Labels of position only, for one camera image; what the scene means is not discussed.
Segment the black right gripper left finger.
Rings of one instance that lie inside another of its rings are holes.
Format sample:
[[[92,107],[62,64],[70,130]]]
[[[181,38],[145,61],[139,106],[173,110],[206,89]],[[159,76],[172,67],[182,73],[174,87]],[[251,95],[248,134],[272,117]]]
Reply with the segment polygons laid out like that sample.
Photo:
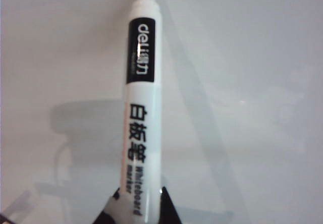
[[[93,224],[103,224],[103,223],[117,223],[116,218],[114,217],[113,211],[115,208],[115,203],[120,197],[120,188],[118,188],[112,196],[110,196],[102,209],[102,211],[98,214],[95,220],[92,222]]]

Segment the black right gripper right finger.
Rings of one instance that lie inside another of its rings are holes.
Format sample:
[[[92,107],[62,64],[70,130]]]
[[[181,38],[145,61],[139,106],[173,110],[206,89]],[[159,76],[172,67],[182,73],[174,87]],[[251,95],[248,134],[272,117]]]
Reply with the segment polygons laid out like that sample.
[[[182,224],[177,210],[165,186],[161,189],[159,224]]]

